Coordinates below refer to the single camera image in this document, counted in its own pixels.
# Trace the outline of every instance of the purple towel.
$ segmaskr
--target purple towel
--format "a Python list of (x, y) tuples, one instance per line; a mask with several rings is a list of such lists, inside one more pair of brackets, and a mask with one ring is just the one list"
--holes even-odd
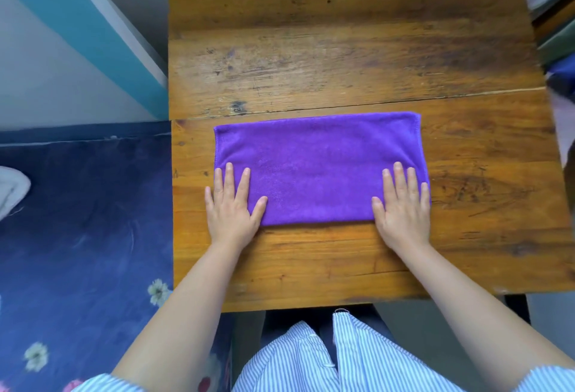
[(214, 128), (215, 168), (251, 168), (248, 209), (269, 198), (262, 225), (373, 220), (384, 168), (413, 166), (429, 182), (413, 112), (342, 114)]

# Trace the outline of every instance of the finger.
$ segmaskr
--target finger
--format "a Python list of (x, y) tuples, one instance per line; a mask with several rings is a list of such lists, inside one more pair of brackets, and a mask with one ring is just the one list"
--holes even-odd
[(382, 203), (377, 196), (371, 199), (371, 209), (373, 210), (373, 216), (376, 222), (383, 222), (385, 220), (384, 203)]
[(236, 202), (242, 204), (243, 206), (247, 206), (248, 193), (249, 193), (249, 168), (245, 168), (245, 170), (241, 174), (240, 184), (237, 187)]
[(252, 212), (250, 220), (255, 224), (256, 227), (259, 227), (260, 222), (262, 221), (263, 213), (266, 211), (266, 206), (267, 196), (261, 197), (255, 204), (254, 211)]
[(396, 180), (397, 199), (399, 201), (405, 200), (407, 198), (407, 183), (405, 182), (405, 174), (401, 162), (393, 163), (393, 175)]
[(429, 212), (429, 185), (421, 183), (421, 209)]
[(224, 178), (224, 200), (234, 200), (236, 185), (234, 182), (234, 165), (226, 163), (226, 177)]
[(214, 201), (212, 200), (212, 190), (210, 186), (206, 186), (204, 191), (204, 200), (206, 201), (206, 212), (210, 213), (214, 208)]
[(389, 169), (384, 169), (384, 200), (386, 208), (392, 206), (397, 202), (397, 194), (395, 192), (395, 186), (393, 185), (393, 179)]
[(221, 204), (224, 200), (224, 185), (221, 181), (221, 169), (217, 168), (214, 172), (214, 205)]
[(407, 169), (407, 191), (409, 199), (414, 203), (419, 202), (419, 189), (417, 188), (417, 173), (415, 168)]

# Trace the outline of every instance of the wooden table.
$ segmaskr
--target wooden table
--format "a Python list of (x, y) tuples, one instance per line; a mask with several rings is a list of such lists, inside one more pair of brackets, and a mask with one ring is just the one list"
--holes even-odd
[[(214, 126), (414, 111), (435, 247), (496, 294), (575, 289), (525, 0), (170, 0), (169, 73), (176, 283), (209, 244)], [(372, 223), (267, 227), (224, 310), (424, 294)]]

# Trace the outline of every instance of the striped shirt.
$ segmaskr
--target striped shirt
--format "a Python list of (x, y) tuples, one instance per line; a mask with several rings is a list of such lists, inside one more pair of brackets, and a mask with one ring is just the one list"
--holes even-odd
[[(345, 311), (334, 313), (338, 370), (321, 338), (306, 323), (295, 324), (262, 348), (244, 367), (234, 392), (372, 391), (462, 392), (421, 360)], [(74, 392), (144, 392), (107, 374)], [(575, 370), (532, 370), (516, 392), (575, 391)]]

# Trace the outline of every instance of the teal painted stripe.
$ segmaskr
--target teal painted stripe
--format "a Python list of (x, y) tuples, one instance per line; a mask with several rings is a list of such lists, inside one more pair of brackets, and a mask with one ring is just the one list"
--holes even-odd
[(110, 80), (160, 120), (168, 93), (140, 62), (91, 0), (20, 0)]

